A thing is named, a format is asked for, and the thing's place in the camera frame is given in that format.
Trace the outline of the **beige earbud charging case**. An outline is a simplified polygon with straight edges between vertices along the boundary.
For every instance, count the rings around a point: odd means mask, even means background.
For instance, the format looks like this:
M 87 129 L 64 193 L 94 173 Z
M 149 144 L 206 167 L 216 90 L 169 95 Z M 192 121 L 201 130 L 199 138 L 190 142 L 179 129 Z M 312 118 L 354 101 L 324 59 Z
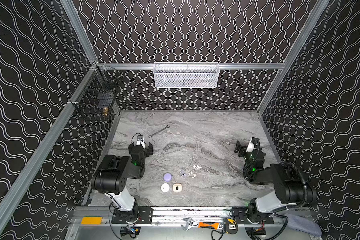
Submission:
M 173 184 L 172 189 L 173 189 L 173 192 L 179 193 L 183 190 L 183 185 L 180 183 L 175 183 L 175 184 Z

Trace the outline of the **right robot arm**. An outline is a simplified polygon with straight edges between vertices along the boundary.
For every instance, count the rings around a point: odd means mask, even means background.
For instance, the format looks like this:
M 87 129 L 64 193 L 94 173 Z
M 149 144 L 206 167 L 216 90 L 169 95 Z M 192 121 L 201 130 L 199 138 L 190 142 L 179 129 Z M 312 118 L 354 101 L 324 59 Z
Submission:
M 252 185 L 274 186 L 272 192 L 250 200 L 246 210 L 249 222 L 265 223 L 271 214 L 305 207 L 317 199 L 316 189 L 300 167 L 290 162 L 264 167 L 266 154 L 259 138 L 252 137 L 246 146 L 237 141 L 234 152 L 245 161 L 243 177 L 246 181 Z

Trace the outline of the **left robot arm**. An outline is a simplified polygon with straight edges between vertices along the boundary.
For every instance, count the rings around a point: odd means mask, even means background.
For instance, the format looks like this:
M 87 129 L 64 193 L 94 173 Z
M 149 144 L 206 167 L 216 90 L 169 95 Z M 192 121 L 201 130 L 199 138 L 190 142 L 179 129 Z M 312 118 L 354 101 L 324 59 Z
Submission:
M 112 224 L 146 224 L 150 214 L 139 208 L 127 189 L 127 180 L 144 176 L 146 158 L 153 154 L 153 145 L 144 141 L 131 143 L 128 151 L 129 156 L 106 155 L 94 173 L 91 187 L 111 199 Z

